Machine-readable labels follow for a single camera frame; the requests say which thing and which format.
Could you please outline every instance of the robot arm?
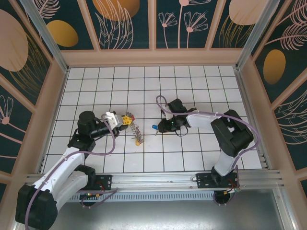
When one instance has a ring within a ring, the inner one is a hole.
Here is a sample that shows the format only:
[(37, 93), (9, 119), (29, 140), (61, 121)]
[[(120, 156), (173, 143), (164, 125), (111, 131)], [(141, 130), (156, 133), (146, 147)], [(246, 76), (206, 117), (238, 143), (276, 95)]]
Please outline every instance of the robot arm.
[[(164, 109), (172, 113), (188, 113), (196, 110), (187, 110), (179, 99), (168, 103)], [(234, 110), (229, 110), (224, 114), (241, 119)], [(254, 139), (249, 128), (241, 122), (225, 117), (197, 113), (177, 116), (167, 114), (166, 118), (163, 118), (159, 123), (157, 129), (161, 133), (175, 132), (179, 131), (182, 126), (204, 128), (215, 133), (221, 148), (219, 160), (212, 168), (212, 179), (217, 185), (223, 177), (233, 171), (232, 166), (238, 154), (246, 149)]]
[[(115, 112), (107, 112), (103, 114), (103, 118), (109, 124), (115, 137), (129, 125), (123, 121), (122, 116)], [(19, 190), (16, 221), (24, 223), (26, 210), (33, 194), (63, 159), (66, 160), (54, 171), (38, 192), (30, 209), (29, 226), (40, 230), (49, 229), (56, 220), (59, 210), (75, 193), (84, 187), (89, 190), (91, 187), (93, 188), (96, 183), (95, 169), (84, 165), (88, 154), (77, 153), (69, 158), (67, 156), (81, 150), (92, 151), (97, 138), (107, 134), (110, 134), (109, 129), (95, 117), (93, 112), (81, 113), (78, 129), (75, 130), (61, 159), (32, 186), (24, 185)]]

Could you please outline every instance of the white tiled floor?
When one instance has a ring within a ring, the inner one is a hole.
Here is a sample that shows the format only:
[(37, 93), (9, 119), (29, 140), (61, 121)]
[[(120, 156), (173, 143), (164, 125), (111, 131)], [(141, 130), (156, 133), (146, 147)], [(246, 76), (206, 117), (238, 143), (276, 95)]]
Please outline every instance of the white tiled floor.
[[(155, 136), (152, 125), (161, 121), (155, 104), (159, 94), (168, 102), (181, 99), (187, 109), (220, 113), (235, 109), (243, 120), (248, 120), (230, 66), (70, 69), (42, 172), (47, 172), (61, 157), (77, 128), (79, 114), (86, 110), (94, 111), (97, 117), (107, 111), (121, 115), (131, 112), (144, 134), (145, 143), (136, 146), (128, 128), (117, 137), (113, 154), (89, 156), (85, 164), (94, 167), (97, 173), (210, 170), (220, 155), (211, 131), (190, 128), (183, 137), (174, 133)], [(111, 147), (111, 138), (104, 137), (96, 142), (94, 152), (105, 153)], [(260, 169), (257, 151), (243, 155), (238, 167)]]

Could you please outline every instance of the enclosure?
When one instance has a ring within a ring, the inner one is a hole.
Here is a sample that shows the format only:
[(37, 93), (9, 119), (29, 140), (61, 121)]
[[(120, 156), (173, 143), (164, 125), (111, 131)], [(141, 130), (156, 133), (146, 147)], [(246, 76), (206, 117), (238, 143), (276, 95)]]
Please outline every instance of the enclosure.
[[(84, 162), (117, 193), (95, 211), (75, 194), (51, 229), (307, 229), (306, 25), (306, 0), (2, 1), (1, 229), (24, 229), (19, 189), (58, 162), (84, 111), (131, 113), (137, 135)], [(220, 157), (215, 133), (158, 133), (158, 95), (258, 131), (226, 207), (194, 181)]]

